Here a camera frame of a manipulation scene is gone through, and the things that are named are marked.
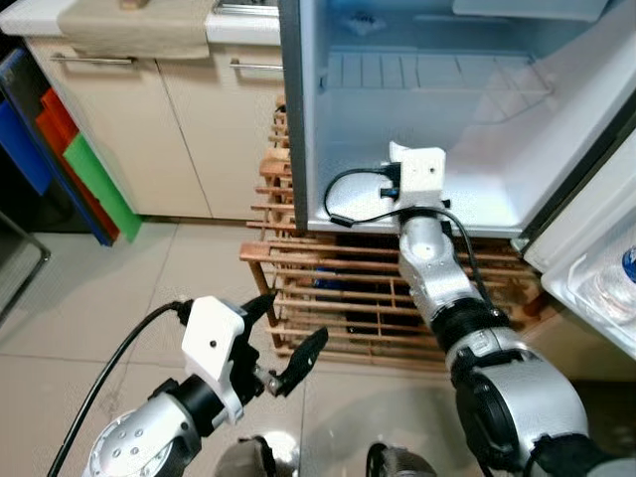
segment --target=green cutting board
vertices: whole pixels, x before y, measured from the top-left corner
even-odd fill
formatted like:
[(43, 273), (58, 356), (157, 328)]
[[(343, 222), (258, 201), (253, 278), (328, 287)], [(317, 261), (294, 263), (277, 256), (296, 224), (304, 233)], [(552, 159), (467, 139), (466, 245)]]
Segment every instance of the green cutting board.
[(141, 227), (141, 218), (130, 210), (81, 134), (69, 145), (64, 157), (128, 241), (133, 241)]

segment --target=cabinet door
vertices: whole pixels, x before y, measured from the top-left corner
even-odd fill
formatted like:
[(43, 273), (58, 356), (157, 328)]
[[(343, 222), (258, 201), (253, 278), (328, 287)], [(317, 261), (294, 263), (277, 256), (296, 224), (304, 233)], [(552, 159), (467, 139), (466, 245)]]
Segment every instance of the cabinet door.
[(31, 52), (130, 207), (138, 214), (210, 217), (210, 209), (154, 60), (132, 65), (76, 58), (66, 43)]
[(267, 147), (282, 71), (278, 47), (211, 45), (210, 57), (160, 61), (177, 117), (215, 218), (253, 219), (258, 165)]

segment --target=tile floor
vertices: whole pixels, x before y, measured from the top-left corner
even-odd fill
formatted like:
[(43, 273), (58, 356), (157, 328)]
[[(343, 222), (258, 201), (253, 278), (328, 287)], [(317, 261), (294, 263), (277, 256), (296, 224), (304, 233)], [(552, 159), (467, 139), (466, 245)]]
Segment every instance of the tile floor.
[[(40, 235), (51, 262), (0, 330), (0, 475), (45, 475), (84, 394), (121, 339), (151, 308), (213, 294), (236, 303), (256, 295), (240, 227), (146, 224), (133, 244), (112, 249), (88, 236)], [(122, 360), (85, 422), (62, 475), (79, 476), (99, 431), (139, 406), (168, 377), (182, 380), (183, 330), (166, 317), (151, 325)], [(263, 361), (262, 325), (252, 343)], [(440, 475), (480, 475), (468, 453), (444, 377), (318, 363), (287, 400), (253, 401), (236, 427), (204, 442), (188, 476), (212, 476), (240, 436), (273, 429), (301, 446), (301, 476), (362, 476), (368, 446), (382, 439), (428, 457)]]

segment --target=cabinet handle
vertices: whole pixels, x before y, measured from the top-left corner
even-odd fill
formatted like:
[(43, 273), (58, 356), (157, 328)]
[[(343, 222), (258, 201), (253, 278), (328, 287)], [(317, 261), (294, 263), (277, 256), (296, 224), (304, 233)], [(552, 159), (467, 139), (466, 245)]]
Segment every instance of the cabinet handle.
[(230, 60), (230, 68), (235, 70), (262, 70), (267, 72), (282, 72), (282, 65), (252, 65), (241, 63), (238, 58)]
[(65, 57), (61, 53), (55, 53), (51, 55), (52, 62), (58, 63), (91, 63), (93, 65), (118, 65), (122, 67), (129, 67), (134, 65), (134, 58), (76, 58)]

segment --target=countertop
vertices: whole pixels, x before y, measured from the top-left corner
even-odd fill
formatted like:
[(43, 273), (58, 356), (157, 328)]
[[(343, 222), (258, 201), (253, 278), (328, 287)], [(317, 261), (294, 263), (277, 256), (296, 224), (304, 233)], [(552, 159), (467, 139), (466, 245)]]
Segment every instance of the countertop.
[[(20, 37), (61, 37), (58, 15), (75, 0), (18, 0), (0, 13), (0, 30)], [(280, 45), (278, 19), (210, 12), (206, 19), (209, 43)]]

